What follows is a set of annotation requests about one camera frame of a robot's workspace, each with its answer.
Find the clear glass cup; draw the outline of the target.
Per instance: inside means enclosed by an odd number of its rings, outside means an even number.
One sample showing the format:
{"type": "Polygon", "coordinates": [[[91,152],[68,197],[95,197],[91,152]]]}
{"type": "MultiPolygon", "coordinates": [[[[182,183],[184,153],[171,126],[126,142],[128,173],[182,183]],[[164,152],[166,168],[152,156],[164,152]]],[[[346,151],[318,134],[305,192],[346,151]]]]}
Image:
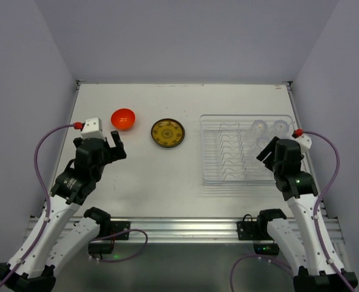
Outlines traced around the clear glass cup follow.
{"type": "Polygon", "coordinates": [[[268,136],[268,125],[264,120],[255,120],[250,126],[248,137],[252,140],[268,136]]]}
{"type": "Polygon", "coordinates": [[[254,148],[253,148],[254,156],[258,156],[265,149],[265,147],[270,143],[270,141],[271,141],[271,138],[269,136],[258,137],[255,141],[254,148]]]}
{"type": "Polygon", "coordinates": [[[271,135],[284,139],[290,132],[290,125],[285,120],[276,120],[271,127],[271,135]]]}

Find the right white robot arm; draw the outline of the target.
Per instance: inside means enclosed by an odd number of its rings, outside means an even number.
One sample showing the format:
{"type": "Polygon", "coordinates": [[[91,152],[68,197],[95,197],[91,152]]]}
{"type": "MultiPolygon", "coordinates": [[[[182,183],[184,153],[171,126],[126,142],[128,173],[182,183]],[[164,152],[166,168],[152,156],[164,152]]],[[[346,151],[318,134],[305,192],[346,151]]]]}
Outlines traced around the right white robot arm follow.
{"type": "Polygon", "coordinates": [[[293,272],[295,291],[355,291],[358,279],[338,257],[322,217],[313,176],[302,170],[302,160],[312,146],[305,134],[294,139],[274,137],[257,156],[273,173],[298,227],[291,230],[280,209],[259,212],[261,232],[279,246],[293,272]]]}

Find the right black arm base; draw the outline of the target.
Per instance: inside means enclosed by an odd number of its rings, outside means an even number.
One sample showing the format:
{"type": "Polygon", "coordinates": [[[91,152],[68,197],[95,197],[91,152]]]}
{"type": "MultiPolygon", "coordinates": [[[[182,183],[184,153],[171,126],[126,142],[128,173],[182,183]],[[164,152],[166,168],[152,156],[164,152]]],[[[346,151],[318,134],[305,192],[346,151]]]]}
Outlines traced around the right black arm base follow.
{"type": "Polygon", "coordinates": [[[277,256],[279,247],[267,233],[267,224],[273,219],[286,219],[286,215],[280,209],[261,210],[256,219],[246,214],[241,221],[236,222],[237,235],[240,241],[252,241],[256,254],[265,256],[277,256]]]}

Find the yellow patterned plate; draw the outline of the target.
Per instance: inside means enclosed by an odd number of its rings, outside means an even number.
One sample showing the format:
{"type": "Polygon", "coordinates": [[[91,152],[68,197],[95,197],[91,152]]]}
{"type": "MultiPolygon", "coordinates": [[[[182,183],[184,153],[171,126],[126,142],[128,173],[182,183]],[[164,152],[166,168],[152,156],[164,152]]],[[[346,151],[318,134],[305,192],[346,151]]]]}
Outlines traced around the yellow patterned plate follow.
{"type": "Polygon", "coordinates": [[[158,146],[173,148],[182,143],[186,132],[179,121],[166,118],[158,120],[153,124],[150,135],[158,146]]]}

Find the orange plastic bowl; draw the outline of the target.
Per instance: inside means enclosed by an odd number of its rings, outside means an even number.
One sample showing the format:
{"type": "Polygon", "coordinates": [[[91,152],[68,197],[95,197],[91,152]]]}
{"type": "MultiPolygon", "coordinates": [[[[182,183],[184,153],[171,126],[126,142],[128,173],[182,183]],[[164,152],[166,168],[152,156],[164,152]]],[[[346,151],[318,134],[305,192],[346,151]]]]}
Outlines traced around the orange plastic bowl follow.
{"type": "Polygon", "coordinates": [[[110,121],[112,126],[117,130],[127,131],[133,128],[136,115],[128,108],[121,108],[112,113],[110,121]]]}

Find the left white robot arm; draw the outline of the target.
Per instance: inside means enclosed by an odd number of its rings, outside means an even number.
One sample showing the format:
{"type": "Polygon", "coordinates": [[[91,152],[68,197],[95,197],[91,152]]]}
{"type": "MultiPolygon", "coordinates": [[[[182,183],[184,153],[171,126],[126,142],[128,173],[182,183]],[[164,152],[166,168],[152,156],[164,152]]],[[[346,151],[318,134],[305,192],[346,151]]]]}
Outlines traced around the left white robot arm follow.
{"type": "Polygon", "coordinates": [[[111,132],[111,147],[100,130],[83,132],[74,139],[75,157],[58,175],[36,225],[22,247],[0,263],[0,286],[12,291],[51,291],[62,267],[90,240],[110,237],[111,216],[92,207],[74,229],[60,237],[70,219],[96,189],[106,165],[127,154],[117,131],[111,132]]]}

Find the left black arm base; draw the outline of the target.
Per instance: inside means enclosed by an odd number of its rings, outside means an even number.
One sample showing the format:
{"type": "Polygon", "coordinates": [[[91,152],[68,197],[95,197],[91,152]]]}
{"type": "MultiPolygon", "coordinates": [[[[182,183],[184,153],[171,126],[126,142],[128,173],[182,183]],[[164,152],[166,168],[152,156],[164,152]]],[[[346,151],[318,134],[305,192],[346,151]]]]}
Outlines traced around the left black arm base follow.
{"type": "MultiPolygon", "coordinates": [[[[131,223],[129,221],[110,221],[106,223],[104,227],[100,228],[99,234],[96,238],[102,238],[109,235],[117,234],[122,231],[129,229],[131,223]]],[[[114,251],[115,241],[118,240],[128,240],[128,234],[122,234],[118,237],[107,239],[104,241],[91,242],[88,245],[88,253],[91,256],[99,256],[101,259],[103,255],[111,254],[114,251]]]]}

